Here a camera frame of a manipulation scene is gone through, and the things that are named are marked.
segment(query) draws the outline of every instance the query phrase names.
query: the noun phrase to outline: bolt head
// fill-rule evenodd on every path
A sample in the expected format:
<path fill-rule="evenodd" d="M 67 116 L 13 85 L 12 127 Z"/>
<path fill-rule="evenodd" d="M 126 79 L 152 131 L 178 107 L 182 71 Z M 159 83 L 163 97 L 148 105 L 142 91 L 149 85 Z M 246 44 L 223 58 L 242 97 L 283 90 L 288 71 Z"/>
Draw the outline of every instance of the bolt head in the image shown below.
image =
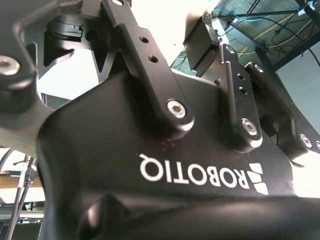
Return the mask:
<path fill-rule="evenodd" d="M 14 75 L 20 70 L 20 64 L 10 56 L 0 55 L 0 75 Z"/>
<path fill-rule="evenodd" d="M 241 124 L 244 130 L 246 130 L 248 134 L 252 136 L 255 136 L 258 134 L 256 126 L 249 119 L 243 118 L 241 120 Z"/>
<path fill-rule="evenodd" d="M 227 49 L 231 54 L 234 54 L 236 51 L 230 47 L 229 45 L 225 46 L 225 49 Z"/>
<path fill-rule="evenodd" d="M 182 103 L 175 101 L 175 100 L 170 100 L 167 103 L 167 108 L 170 113 L 172 113 L 176 118 L 182 119 L 186 116 L 186 108 L 182 105 Z"/>
<path fill-rule="evenodd" d="M 264 70 L 262 69 L 261 66 L 259 66 L 258 64 L 255 64 L 254 67 L 260 72 L 260 73 L 263 73 Z"/>
<path fill-rule="evenodd" d="M 302 141 L 302 143 L 307 147 L 307 148 L 312 148 L 312 143 L 309 140 L 309 138 L 307 138 L 305 135 L 300 134 L 300 139 Z"/>

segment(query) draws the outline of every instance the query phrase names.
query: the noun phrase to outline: black metal plate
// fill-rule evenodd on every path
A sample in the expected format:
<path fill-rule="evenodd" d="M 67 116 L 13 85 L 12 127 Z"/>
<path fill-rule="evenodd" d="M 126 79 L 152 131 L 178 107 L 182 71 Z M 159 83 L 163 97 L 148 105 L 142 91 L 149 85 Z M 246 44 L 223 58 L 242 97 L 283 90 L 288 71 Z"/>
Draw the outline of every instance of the black metal plate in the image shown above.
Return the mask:
<path fill-rule="evenodd" d="M 189 202 L 213 197 L 263 197 L 246 178 L 250 189 L 168 183 L 166 174 L 159 181 L 147 181 L 140 172 L 144 154 L 157 159 L 165 168 L 171 164 L 172 178 L 177 178 L 181 162 L 184 178 L 187 168 L 198 164 L 250 171 L 249 164 L 260 163 L 270 196 L 294 195 L 292 168 L 288 158 L 263 133 L 263 143 L 250 153 L 230 149 L 223 141 L 220 119 L 220 89 L 175 74 L 191 109 L 195 123 L 180 140 L 167 141 L 148 131 L 148 99 L 139 81 L 121 72 L 54 112 L 43 125 L 37 155 L 45 187 L 47 222 L 57 234 L 71 233 L 84 209 L 104 194 L 114 194 L 134 208 L 165 208 L 168 203 Z M 153 175 L 157 170 L 148 168 Z M 200 171 L 194 177 L 201 179 Z"/>

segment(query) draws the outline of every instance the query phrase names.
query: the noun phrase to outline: ceiling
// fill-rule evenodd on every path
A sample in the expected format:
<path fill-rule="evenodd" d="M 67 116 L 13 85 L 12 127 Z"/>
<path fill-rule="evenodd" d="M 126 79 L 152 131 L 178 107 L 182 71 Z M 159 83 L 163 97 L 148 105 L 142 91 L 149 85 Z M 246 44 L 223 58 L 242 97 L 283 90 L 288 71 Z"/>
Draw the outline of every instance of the ceiling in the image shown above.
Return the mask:
<path fill-rule="evenodd" d="M 246 14 L 247 11 L 250 9 L 252 4 L 255 2 L 255 0 L 221 0 L 216 8 L 228 10 L 236 15 L 238 14 Z M 320 4 L 318 4 L 317 8 L 315 9 L 315 12 L 320 12 Z M 252 13 L 261 13 L 261 12 L 275 12 L 275 11 L 289 11 L 298 8 L 299 5 L 296 3 L 295 0 L 261 0 L 256 8 L 253 10 Z M 217 18 L 223 15 L 229 15 L 226 12 L 222 11 L 214 11 L 212 17 Z M 281 22 L 282 25 L 284 25 L 287 20 L 283 21 L 284 19 L 288 19 L 291 14 L 283 14 L 283 15 L 273 15 L 269 19 L 274 20 L 276 22 Z M 220 21 L 222 23 L 222 26 L 225 27 L 227 23 L 228 18 L 221 18 Z M 294 33 L 297 33 L 305 24 L 308 23 L 310 18 L 304 14 L 301 16 L 298 16 L 298 14 L 295 14 L 293 17 L 289 19 L 290 22 L 295 22 L 288 24 L 286 27 L 289 28 Z M 246 22 L 243 21 L 240 23 L 236 29 L 240 30 L 242 33 L 246 34 L 251 39 L 256 38 L 261 33 L 265 32 L 267 29 L 275 25 L 273 22 L 262 19 L 257 22 Z M 255 42 L 259 44 L 260 46 L 275 46 L 275 44 L 279 44 L 293 36 L 291 32 L 289 32 L 286 29 L 282 29 L 278 35 L 275 34 L 275 31 L 279 30 L 281 27 L 276 26 L 272 30 L 268 31 L 267 33 L 261 35 L 258 37 Z M 313 22 L 310 22 L 305 28 L 298 34 L 298 36 L 302 40 L 307 40 L 313 35 L 320 32 L 320 29 L 313 24 Z M 255 53 L 252 54 L 240 54 L 240 53 L 251 53 L 254 51 L 254 49 L 248 49 L 245 48 L 246 46 L 241 43 L 239 40 L 236 39 L 236 36 L 232 36 L 231 34 L 227 34 L 230 46 L 232 46 L 239 54 L 239 62 L 241 65 L 245 66 L 249 62 L 257 62 L 259 63 L 260 60 L 258 56 Z M 269 48 L 269 52 L 267 54 L 269 60 L 274 65 L 279 60 L 281 60 L 283 57 L 285 57 L 287 54 L 289 54 L 291 51 L 293 51 L 298 45 L 301 44 L 301 41 L 294 37 L 292 40 L 288 41 L 287 43 L 281 45 L 282 49 L 280 47 L 274 47 Z M 173 65 L 173 68 L 175 66 L 181 67 L 181 65 L 178 65 L 179 62 L 181 62 L 183 59 L 177 59 L 176 62 Z M 189 71 L 189 65 L 187 63 L 187 60 L 183 64 L 183 66 L 180 68 L 182 72 L 190 73 Z"/>

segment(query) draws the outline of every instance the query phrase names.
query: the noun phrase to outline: screw hole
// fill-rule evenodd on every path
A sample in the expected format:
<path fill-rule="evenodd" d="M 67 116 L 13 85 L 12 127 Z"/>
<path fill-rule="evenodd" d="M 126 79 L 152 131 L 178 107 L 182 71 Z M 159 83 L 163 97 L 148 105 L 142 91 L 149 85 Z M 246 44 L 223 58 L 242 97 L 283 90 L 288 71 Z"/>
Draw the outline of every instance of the screw hole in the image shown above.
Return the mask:
<path fill-rule="evenodd" d="M 240 73 L 237 74 L 238 78 L 240 78 L 241 80 L 245 80 L 244 76 L 242 76 Z"/>
<path fill-rule="evenodd" d="M 145 38 L 144 36 L 139 37 L 140 41 L 147 44 L 149 42 L 149 40 L 147 38 Z"/>
<path fill-rule="evenodd" d="M 240 92 L 242 92 L 243 94 L 248 94 L 247 91 L 241 86 L 239 87 Z"/>
<path fill-rule="evenodd" d="M 85 38 L 89 42 L 95 42 L 99 37 L 99 33 L 96 30 L 90 30 L 86 33 Z"/>
<path fill-rule="evenodd" d="M 112 2 L 113 2 L 114 4 L 119 5 L 119 6 L 123 6 L 123 5 L 125 4 L 123 0 L 112 0 Z"/>
<path fill-rule="evenodd" d="M 2 68 L 9 68 L 11 64 L 6 60 L 0 60 L 0 67 Z"/>
<path fill-rule="evenodd" d="M 150 55 L 148 58 L 153 63 L 157 63 L 158 62 L 158 58 L 156 58 L 155 56 Z"/>

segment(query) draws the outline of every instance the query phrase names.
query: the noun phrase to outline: background wall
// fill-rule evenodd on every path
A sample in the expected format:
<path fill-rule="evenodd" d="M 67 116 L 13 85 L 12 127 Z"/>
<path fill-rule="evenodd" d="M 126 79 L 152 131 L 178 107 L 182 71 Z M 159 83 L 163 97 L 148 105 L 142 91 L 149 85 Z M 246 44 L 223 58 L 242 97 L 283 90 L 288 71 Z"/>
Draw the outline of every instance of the background wall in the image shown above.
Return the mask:
<path fill-rule="evenodd" d="M 311 50 L 320 59 L 320 42 Z M 320 133 L 320 67 L 307 50 L 277 71 L 295 105 Z"/>
<path fill-rule="evenodd" d="M 320 42 L 311 50 L 320 59 Z M 309 51 L 298 56 L 278 70 L 278 75 L 289 92 L 295 105 L 320 133 L 320 67 Z M 293 186 L 296 194 L 301 197 L 320 198 L 320 158 L 306 154 L 308 161 L 314 162 L 309 167 L 293 167 Z"/>

